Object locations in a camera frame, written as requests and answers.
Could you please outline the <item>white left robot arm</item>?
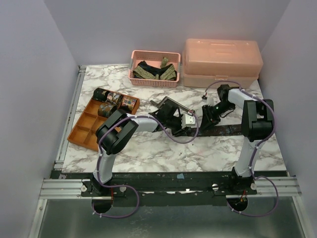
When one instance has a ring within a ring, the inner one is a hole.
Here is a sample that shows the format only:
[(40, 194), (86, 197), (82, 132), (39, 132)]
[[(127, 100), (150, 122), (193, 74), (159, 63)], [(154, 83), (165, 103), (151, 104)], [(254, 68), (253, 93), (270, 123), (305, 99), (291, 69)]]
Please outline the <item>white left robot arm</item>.
[[(194, 136), (188, 141), (178, 141), (167, 129), (171, 131), (196, 127)], [(158, 132), (165, 134), (174, 142), (187, 144), (192, 142), (199, 133), (199, 120), (193, 110), (183, 107), (179, 103), (167, 103), (152, 113), (146, 115), (132, 115), (124, 110), (116, 110), (96, 131), (98, 143), (98, 160), (95, 171), (93, 191), (104, 196), (112, 186), (112, 169), (115, 158), (136, 132)]]

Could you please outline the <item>dark brown blue floral tie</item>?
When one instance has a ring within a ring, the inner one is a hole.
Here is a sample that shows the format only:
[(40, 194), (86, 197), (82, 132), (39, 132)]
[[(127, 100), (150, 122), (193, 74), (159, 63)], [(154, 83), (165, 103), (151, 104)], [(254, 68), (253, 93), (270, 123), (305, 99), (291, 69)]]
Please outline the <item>dark brown blue floral tie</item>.
[(240, 124), (218, 125), (209, 129), (199, 129), (198, 137), (242, 135)]

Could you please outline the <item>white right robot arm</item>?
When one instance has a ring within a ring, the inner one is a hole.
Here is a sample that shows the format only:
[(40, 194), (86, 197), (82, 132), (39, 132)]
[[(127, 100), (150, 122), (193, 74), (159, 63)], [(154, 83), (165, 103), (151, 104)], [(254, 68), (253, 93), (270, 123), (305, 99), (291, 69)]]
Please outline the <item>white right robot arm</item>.
[(219, 103), (214, 106), (202, 106), (200, 131), (215, 129), (226, 113), (230, 113), (236, 107), (242, 109), (243, 146), (228, 181), (229, 191), (239, 194), (251, 186), (260, 149), (275, 132), (273, 101), (262, 100), (241, 87), (231, 87), (228, 84), (219, 86), (217, 93)]

